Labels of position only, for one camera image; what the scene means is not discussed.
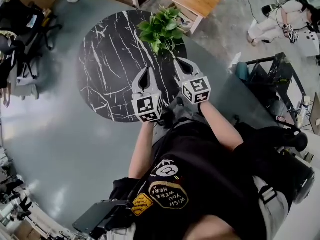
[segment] hand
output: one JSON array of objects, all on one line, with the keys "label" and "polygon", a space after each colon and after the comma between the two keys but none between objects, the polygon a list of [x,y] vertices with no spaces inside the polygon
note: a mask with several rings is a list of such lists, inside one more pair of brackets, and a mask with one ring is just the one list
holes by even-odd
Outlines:
[{"label": "hand", "polygon": [[286,38],[289,37],[289,31],[288,31],[288,30],[284,29],[284,30],[283,30],[283,34],[284,34],[284,36],[285,36]]},{"label": "hand", "polygon": [[9,106],[10,106],[10,99],[9,100],[4,100],[3,101],[3,105],[6,107],[6,108],[8,108]]}]

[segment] leaf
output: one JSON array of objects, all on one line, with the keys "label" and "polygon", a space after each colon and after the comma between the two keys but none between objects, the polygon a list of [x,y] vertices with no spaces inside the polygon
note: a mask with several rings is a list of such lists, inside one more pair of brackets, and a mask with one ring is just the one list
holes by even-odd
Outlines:
[{"label": "leaf", "polygon": [[154,25],[160,25],[160,24],[162,24],[162,23],[164,23],[162,20],[160,20],[160,19],[158,19],[158,18],[154,18],[154,21],[153,21],[153,24],[154,24]]},{"label": "leaf", "polygon": [[150,44],[153,44],[156,40],[154,38],[154,34],[152,32],[144,35],[144,36],[140,36],[140,40],[141,41],[145,41],[148,42]]},{"label": "leaf", "polygon": [[150,16],[150,20],[149,20],[150,21],[150,25],[153,25],[155,23],[155,18],[156,17],[154,15]]},{"label": "leaf", "polygon": [[165,30],[167,30],[167,31],[168,31],[168,30],[174,30],[177,26],[178,26],[178,23],[177,23],[175,20],[171,19],[171,20],[169,21],[169,24],[166,25]]},{"label": "leaf", "polygon": [[172,17],[175,17],[175,16],[178,16],[178,14],[180,13],[180,9],[176,9],[175,7],[170,7],[168,9],[169,13],[170,13],[170,16]]},{"label": "leaf", "polygon": [[139,25],[137,25],[137,27],[140,30],[146,31],[151,27],[151,25],[150,25],[150,23],[148,21],[143,21]]},{"label": "leaf", "polygon": [[158,33],[156,33],[156,32],[154,32],[153,33],[153,38],[155,39],[155,40],[158,40],[159,39],[159,34]]},{"label": "leaf", "polygon": [[161,34],[160,36],[164,37],[164,38],[171,38],[172,37],[172,31],[166,31],[164,28],[161,30]]},{"label": "leaf", "polygon": [[179,29],[175,29],[174,31],[172,31],[172,37],[174,39],[181,39],[183,36],[184,32]]},{"label": "leaf", "polygon": [[151,27],[151,31],[152,31],[152,32],[156,32],[156,33],[158,33],[158,34],[160,35],[163,28],[164,28],[164,26],[163,26],[162,24],[160,24],[160,25],[153,25],[153,26]]},{"label": "leaf", "polygon": [[168,50],[168,47],[166,46],[165,43],[161,43],[161,44],[160,44],[160,48],[161,48],[161,49]]},{"label": "leaf", "polygon": [[165,15],[162,11],[158,12],[158,13],[155,15],[155,18],[158,19],[159,21],[163,22],[163,23],[166,23],[166,22],[167,22],[166,15]]},{"label": "leaf", "polygon": [[158,55],[158,52],[159,52],[159,49],[160,49],[160,44],[161,44],[161,41],[159,39],[157,39],[152,45],[152,50],[154,51],[154,53],[156,55]]}]

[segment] backpack strap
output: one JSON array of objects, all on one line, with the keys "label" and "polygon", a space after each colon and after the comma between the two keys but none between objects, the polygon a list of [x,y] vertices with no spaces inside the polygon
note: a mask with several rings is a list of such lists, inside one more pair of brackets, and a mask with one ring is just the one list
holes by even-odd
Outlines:
[{"label": "backpack strap", "polygon": [[259,206],[266,228],[267,240],[272,240],[289,213],[289,204],[285,195],[275,191],[264,180],[253,176],[255,186],[259,193]]}]

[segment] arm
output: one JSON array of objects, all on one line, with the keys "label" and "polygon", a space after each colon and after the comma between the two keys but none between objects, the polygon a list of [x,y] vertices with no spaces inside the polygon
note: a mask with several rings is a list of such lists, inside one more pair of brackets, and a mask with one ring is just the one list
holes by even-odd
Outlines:
[{"label": "arm", "polygon": [[288,24],[288,16],[287,16],[286,11],[283,8],[281,8],[281,16],[282,16],[283,24],[287,25]]},{"label": "arm", "polygon": [[3,92],[3,105],[8,108],[10,105],[11,99],[11,83],[8,82],[7,88],[2,89]]},{"label": "arm", "polygon": [[8,89],[8,103],[10,103],[10,100],[11,100],[11,83],[10,82],[8,82],[7,89]]},{"label": "arm", "polygon": [[141,179],[152,165],[152,139],[154,135],[154,123],[142,123],[141,131],[135,145],[131,164],[129,168],[129,178]]},{"label": "arm", "polygon": [[237,130],[209,102],[201,103],[200,109],[218,141],[228,150],[234,151],[244,141]]}]

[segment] round table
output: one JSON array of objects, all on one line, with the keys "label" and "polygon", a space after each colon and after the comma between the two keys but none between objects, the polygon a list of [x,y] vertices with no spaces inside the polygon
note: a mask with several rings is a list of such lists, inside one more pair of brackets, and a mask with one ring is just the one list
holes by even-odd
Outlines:
[{"label": "round table", "polygon": [[[151,15],[141,10],[111,15],[96,24],[82,42],[77,62],[78,88],[87,105],[106,119],[139,121],[131,103],[132,83],[145,67],[154,68],[166,106],[179,93],[173,55],[167,50],[156,55],[149,43],[139,40],[137,25],[149,21]],[[187,58],[182,39],[177,40],[173,53]]]}]

